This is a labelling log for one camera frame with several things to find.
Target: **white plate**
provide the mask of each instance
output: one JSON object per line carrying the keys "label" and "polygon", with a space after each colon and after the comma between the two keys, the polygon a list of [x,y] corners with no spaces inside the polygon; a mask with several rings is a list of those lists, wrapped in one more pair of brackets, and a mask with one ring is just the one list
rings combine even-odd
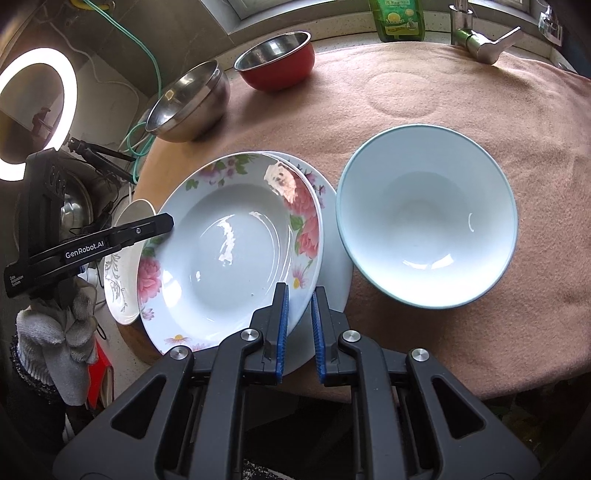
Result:
{"label": "white plate", "polygon": [[[345,251],[336,225],[336,191],[322,173],[302,159],[282,152],[269,151],[268,153],[281,157],[296,166],[314,187],[322,208],[324,244],[326,245],[317,285],[326,290],[329,307],[342,312],[347,305],[351,289],[353,262]],[[284,375],[297,370],[313,356],[312,310],[308,305],[303,317],[287,338]]]}
{"label": "white plate", "polygon": [[289,285],[288,335],[303,315],[323,252],[320,203],[296,168],[261,152],[211,162],[161,208],[170,234],[146,243],[138,273],[152,343],[196,351],[218,345]]}
{"label": "white plate", "polygon": [[[153,215],[155,210],[149,201],[134,200],[121,212],[115,226]],[[137,242],[105,257],[105,299],[111,315],[121,325],[133,323],[139,315],[138,266],[144,243]]]}

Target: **faucet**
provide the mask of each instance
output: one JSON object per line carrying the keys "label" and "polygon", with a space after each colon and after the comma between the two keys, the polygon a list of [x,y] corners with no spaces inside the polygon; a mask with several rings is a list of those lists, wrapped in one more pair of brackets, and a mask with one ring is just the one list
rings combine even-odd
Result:
{"label": "faucet", "polygon": [[558,23],[558,18],[556,18],[551,6],[548,5],[545,13],[540,13],[538,28],[542,35],[554,45],[562,46],[562,25]]}
{"label": "faucet", "polygon": [[468,0],[454,0],[449,6],[452,45],[466,48],[479,62],[493,65],[509,47],[512,47],[523,38],[521,27],[514,28],[496,41],[489,40],[484,35],[472,30],[473,11],[470,10]]}

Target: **white glove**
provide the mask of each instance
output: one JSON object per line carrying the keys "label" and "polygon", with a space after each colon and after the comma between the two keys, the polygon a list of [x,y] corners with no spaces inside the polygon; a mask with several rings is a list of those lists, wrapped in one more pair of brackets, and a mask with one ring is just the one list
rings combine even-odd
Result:
{"label": "white glove", "polygon": [[55,385],[67,405],[86,401],[88,364],[98,359],[94,332],[94,304],[77,278],[76,295],[66,310],[57,303],[35,299],[17,315],[17,354],[24,369],[45,385]]}

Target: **ring light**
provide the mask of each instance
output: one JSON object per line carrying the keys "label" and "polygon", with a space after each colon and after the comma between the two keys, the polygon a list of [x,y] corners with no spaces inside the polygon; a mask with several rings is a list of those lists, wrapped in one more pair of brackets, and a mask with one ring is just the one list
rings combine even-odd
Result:
{"label": "ring light", "polygon": [[[43,148],[43,150],[48,148],[59,150],[70,131],[72,120],[74,120],[77,99],[76,74],[74,73],[74,68],[72,68],[70,60],[63,53],[53,48],[36,48],[35,50],[24,53],[0,73],[0,95],[4,87],[18,72],[36,63],[44,63],[53,67],[60,76],[61,84],[64,88],[64,106],[61,111],[60,121]],[[11,164],[0,158],[0,179],[8,181],[22,180],[24,174],[24,162]]]}

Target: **red and steel bowl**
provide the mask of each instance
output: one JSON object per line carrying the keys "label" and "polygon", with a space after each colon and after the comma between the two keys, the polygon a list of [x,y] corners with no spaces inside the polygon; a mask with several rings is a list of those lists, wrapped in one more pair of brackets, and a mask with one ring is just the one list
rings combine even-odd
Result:
{"label": "red and steel bowl", "polygon": [[300,83],[314,67],[314,47],[308,32],[290,32],[265,40],[240,55],[234,69],[248,85],[276,92]]}

